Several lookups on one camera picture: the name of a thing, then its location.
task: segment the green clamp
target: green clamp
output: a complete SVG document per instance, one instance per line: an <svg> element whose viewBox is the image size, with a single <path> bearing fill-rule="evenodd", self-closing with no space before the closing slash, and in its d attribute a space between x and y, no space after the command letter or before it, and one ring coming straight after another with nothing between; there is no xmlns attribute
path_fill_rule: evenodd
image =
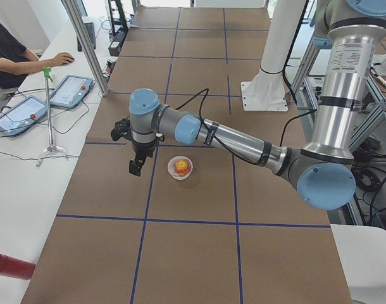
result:
<svg viewBox="0 0 386 304"><path fill-rule="evenodd" d="M51 76L49 75L49 72L51 72L51 67L47 67L47 68L42 68L42 71L44 72L44 77L47 77L49 78L49 80L51 80L51 82L54 82L53 79L51 78Z"/></svg>

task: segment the tablet screen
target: tablet screen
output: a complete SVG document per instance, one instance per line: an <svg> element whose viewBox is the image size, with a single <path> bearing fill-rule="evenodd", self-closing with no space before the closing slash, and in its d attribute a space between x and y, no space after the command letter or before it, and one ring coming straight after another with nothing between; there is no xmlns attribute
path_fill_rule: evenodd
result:
<svg viewBox="0 0 386 304"><path fill-rule="evenodd" d="M73 103L80 88L87 82L87 79L69 76L51 96L51 103L69 105Z"/></svg>
<svg viewBox="0 0 386 304"><path fill-rule="evenodd" d="M11 130L19 127L23 121L30 119L30 115L41 111L45 104L40 103L34 98L28 98L26 102L19 104L6 114L0 116L0 129Z"/></svg>

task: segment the hand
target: hand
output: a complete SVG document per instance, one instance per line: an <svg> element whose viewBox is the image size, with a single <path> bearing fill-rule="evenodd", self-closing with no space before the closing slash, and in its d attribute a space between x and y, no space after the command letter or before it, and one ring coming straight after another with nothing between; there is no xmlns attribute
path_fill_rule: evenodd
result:
<svg viewBox="0 0 386 304"><path fill-rule="evenodd" d="M72 55L70 53L59 53L56 55L53 59L51 59L51 66L52 67L57 67L59 65L66 65L68 63L71 63L74 60Z"/></svg>

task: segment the person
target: person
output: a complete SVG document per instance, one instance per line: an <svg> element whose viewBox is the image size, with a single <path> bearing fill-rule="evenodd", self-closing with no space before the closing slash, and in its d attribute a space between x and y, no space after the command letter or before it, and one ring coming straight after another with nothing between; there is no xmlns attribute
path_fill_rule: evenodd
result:
<svg viewBox="0 0 386 304"><path fill-rule="evenodd" d="M45 67L56 67L71 63L70 53L59 53L54 58L39 58L17 41L9 31L0 24L0 87L8 89L19 87L26 76L39 72Z"/></svg>

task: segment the black shirt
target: black shirt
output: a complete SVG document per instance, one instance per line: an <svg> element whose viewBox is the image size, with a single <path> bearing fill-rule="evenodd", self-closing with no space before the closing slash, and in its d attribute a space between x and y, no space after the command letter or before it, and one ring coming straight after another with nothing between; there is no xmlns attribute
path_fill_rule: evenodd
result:
<svg viewBox="0 0 386 304"><path fill-rule="evenodd" d="M29 61L24 57L23 53L26 47L18 42L9 31L0 24L0 58L6 58L13 62L24 62ZM7 89L10 87L18 87L27 74L13 75L0 71L0 87Z"/></svg>

